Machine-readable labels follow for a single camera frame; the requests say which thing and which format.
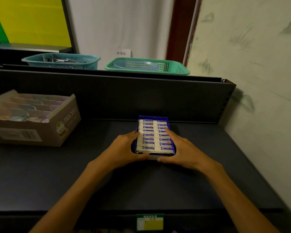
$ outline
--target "cartoon sticker on box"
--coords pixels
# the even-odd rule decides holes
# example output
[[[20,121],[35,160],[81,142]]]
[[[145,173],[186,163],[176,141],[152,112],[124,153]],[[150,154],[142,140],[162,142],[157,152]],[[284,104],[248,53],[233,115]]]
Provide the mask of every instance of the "cartoon sticker on box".
[[[65,136],[67,136],[68,133],[69,133],[68,128],[65,127],[65,124],[62,121],[56,123],[56,131],[59,134],[59,138],[60,139],[62,139]]]

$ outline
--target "cardboard box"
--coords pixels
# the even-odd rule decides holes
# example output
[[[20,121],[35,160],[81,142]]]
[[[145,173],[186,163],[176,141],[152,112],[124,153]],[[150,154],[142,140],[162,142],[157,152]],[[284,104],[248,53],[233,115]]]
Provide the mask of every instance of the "cardboard box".
[[[0,95],[0,143],[60,147],[80,120],[74,94]]]

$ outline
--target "plastic basket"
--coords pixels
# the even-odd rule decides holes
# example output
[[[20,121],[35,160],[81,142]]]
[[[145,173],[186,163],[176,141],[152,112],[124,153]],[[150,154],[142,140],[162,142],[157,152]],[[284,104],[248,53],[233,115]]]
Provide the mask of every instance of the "plastic basket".
[[[43,58],[59,58],[71,59],[78,63],[55,63],[44,62]],[[98,61],[101,58],[92,55],[79,55],[79,54],[66,54],[66,53],[44,53],[22,58],[22,62],[27,62],[30,66],[37,67],[57,67],[57,68],[70,68],[70,69],[86,69],[97,70]]]
[[[130,68],[136,65],[136,69],[117,69],[114,62],[120,60],[127,60]],[[156,71],[138,70],[138,63],[140,61],[155,62],[159,65]],[[147,74],[166,74],[166,75],[189,75],[191,72],[181,63],[176,61],[154,60],[154,59],[141,59],[141,58],[115,58],[105,66],[105,70],[118,71],[118,72],[138,72]]]

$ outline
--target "blue plastic tray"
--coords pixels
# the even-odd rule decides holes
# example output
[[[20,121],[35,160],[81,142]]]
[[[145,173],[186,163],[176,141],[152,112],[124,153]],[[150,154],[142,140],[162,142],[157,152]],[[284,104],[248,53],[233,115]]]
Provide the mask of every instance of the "blue plastic tray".
[[[138,121],[137,121],[136,132],[138,132],[138,130],[139,130],[139,119],[164,120],[164,121],[167,121],[167,127],[168,127],[168,129],[170,129],[169,122],[168,122],[168,118],[167,117],[143,116],[143,115],[140,115],[138,117]],[[133,142],[133,145],[134,145],[134,152],[135,153],[138,153],[138,154],[142,154],[142,152],[137,152],[137,139]],[[176,152],[175,152],[175,146],[174,146],[174,143],[173,143],[172,140],[171,140],[171,146],[172,146],[172,150],[173,150],[174,154],[171,154],[171,153],[150,153],[150,155],[174,156]]]
[[[43,57],[71,59],[78,63],[55,63],[44,62]],[[98,61],[101,58],[93,55],[80,55],[80,54],[66,54],[66,53],[44,53],[22,58],[22,62],[27,62],[30,66],[37,67],[56,67],[56,68],[70,68],[70,69],[84,69],[84,70],[97,70]]]

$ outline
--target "right hand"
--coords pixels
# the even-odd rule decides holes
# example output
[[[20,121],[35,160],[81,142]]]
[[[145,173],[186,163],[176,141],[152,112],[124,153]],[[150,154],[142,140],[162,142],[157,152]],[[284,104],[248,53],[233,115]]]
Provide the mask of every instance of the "right hand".
[[[221,164],[200,151],[188,139],[178,136],[167,128],[166,133],[176,145],[177,152],[171,157],[158,158],[159,162],[181,165],[185,168],[196,169],[204,174],[207,171],[221,167]]]

